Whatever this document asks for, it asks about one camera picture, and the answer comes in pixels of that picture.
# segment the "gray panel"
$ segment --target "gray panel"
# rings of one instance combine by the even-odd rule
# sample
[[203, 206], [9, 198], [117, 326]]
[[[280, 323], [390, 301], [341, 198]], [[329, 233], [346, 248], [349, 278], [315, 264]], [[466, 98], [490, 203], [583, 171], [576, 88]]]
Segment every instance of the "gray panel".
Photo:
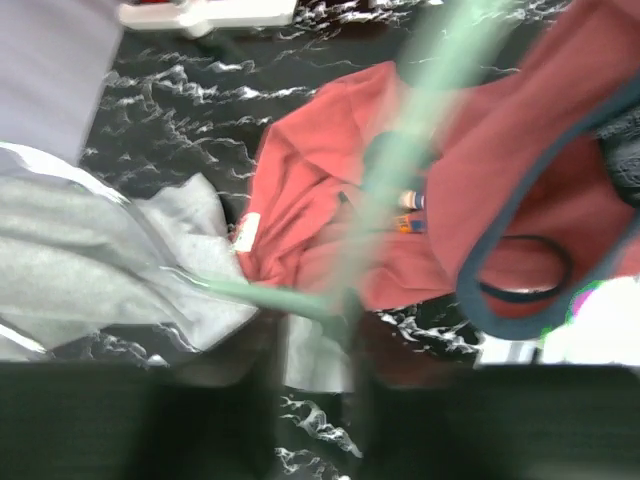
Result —
[[0, 0], [0, 139], [77, 164], [121, 27], [118, 0]]

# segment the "red fabric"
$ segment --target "red fabric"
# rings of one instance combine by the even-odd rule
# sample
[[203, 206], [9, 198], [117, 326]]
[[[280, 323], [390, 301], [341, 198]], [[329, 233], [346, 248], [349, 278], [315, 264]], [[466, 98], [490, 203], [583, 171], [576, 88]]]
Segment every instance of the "red fabric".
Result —
[[[388, 308], [450, 293], [471, 247], [525, 171], [640, 67], [639, 52], [639, 1], [576, 0], [519, 73], [460, 92], [462, 108], [440, 136], [443, 156], [428, 175], [428, 238], [385, 235], [360, 285], [365, 305]], [[269, 128], [246, 211], [261, 219], [251, 251], [238, 253], [249, 280], [303, 291], [326, 286], [351, 215], [338, 194], [357, 205], [362, 152], [384, 131], [406, 89], [394, 65], [384, 63], [325, 85]], [[582, 275], [630, 215], [585, 138], [554, 161], [508, 233], [559, 241]], [[555, 255], [537, 245], [505, 242], [483, 279], [501, 288], [539, 287], [557, 283], [561, 270]], [[634, 244], [618, 274], [638, 270]]]

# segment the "black marble floor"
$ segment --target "black marble floor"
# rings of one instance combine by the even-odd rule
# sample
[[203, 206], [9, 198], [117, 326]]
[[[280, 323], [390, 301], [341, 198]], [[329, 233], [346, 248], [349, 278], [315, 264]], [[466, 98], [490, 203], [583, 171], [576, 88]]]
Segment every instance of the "black marble floor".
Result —
[[[396, 59], [418, 16], [437, 15], [451, 1], [390, 0], [371, 10], [357, 1], [312, 0], [300, 4], [290, 26], [225, 31], [207, 39], [206, 46], [169, 34], [127, 33], [106, 75], [81, 165], [123, 193], [143, 198], [202, 172], [218, 190], [231, 228], [249, 198], [265, 127], [303, 105], [324, 83]], [[481, 67], [483, 81], [516, 71], [531, 41], [568, 2], [516, 3], [501, 14], [514, 28], [493, 64]], [[425, 58], [400, 68], [411, 68], [428, 54], [425, 50]], [[424, 304], [379, 312], [380, 328], [413, 355], [472, 360], [478, 339], [454, 300], [443, 302], [436, 310]], [[159, 357], [170, 362], [176, 349], [179, 336], [169, 328], [108, 329], [60, 355], [149, 365]], [[359, 450], [348, 426], [332, 413], [339, 404], [335, 395], [283, 393], [283, 440], [276, 450], [283, 473], [345, 475], [334, 454], [358, 456]]]

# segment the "red cloth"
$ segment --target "red cloth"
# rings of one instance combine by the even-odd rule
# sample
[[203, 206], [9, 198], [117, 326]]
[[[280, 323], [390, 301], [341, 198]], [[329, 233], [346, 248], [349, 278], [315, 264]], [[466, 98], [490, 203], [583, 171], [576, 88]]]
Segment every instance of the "red cloth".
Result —
[[[527, 168], [640, 67], [639, 52], [640, 1], [576, 0], [519, 73], [462, 91], [462, 108], [440, 136], [442, 159], [428, 174], [428, 238], [385, 234], [380, 257], [360, 286], [367, 308], [450, 293], [469, 250]], [[339, 193], [357, 204], [362, 153], [385, 129], [405, 90], [394, 65], [384, 63], [325, 85], [309, 104], [269, 128], [245, 212], [258, 213], [260, 222], [250, 251], [238, 253], [249, 280], [303, 291], [326, 286], [350, 218]], [[579, 179], [571, 188], [569, 177]], [[631, 211], [604, 176], [593, 141], [585, 138], [554, 161], [508, 233], [558, 240], [581, 275]], [[483, 280], [500, 288], [553, 285], [562, 267], [535, 244], [505, 243]], [[634, 244], [618, 274], [639, 269]]]

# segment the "gray garment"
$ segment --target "gray garment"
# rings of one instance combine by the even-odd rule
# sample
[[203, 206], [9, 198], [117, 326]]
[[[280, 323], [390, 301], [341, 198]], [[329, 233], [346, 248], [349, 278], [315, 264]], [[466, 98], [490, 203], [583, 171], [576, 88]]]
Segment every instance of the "gray garment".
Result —
[[[18, 341], [31, 352], [23, 360], [111, 324], [174, 323], [201, 350], [255, 313], [165, 268], [246, 282], [216, 192], [201, 175], [131, 204], [51, 155], [0, 147], [13, 150], [3, 160], [16, 165], [8, 171], [30, 172], [0, 179], [1, 324], [41, 345]], [[1, 328], [0, 338], [16, 343]]]
[[0, 0], [0, 140], [77, 164], [122, 27], [120, 0]]

